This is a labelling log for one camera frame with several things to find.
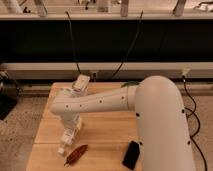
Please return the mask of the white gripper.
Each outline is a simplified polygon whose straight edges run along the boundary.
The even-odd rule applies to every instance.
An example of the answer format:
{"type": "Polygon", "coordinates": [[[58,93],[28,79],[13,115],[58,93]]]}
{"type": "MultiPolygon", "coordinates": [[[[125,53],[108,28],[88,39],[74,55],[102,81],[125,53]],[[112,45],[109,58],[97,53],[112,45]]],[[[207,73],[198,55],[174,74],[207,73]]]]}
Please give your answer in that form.
{"type": "Polygon", "coordinates": [[[66,145],[72,145],[78,132],[82,127],[82,118],[77,115],[74,117],[63,117],[61,119],[64,125],[64,132],[61,137],[61,141],[66,145]]]}

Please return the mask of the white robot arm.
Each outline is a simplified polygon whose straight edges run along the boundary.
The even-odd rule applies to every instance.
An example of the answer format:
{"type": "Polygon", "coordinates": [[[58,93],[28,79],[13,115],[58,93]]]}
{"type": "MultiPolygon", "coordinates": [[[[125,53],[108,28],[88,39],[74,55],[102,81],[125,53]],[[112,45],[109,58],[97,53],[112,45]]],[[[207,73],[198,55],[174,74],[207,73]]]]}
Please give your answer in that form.
{"type": "Polygon", "coordinates": [[[139,84],[75,97],[62,89],[50,110],[56,115],[132,111],[135,113],[142,171],[196,171],[182,95],[164,76],[139,84]]]}

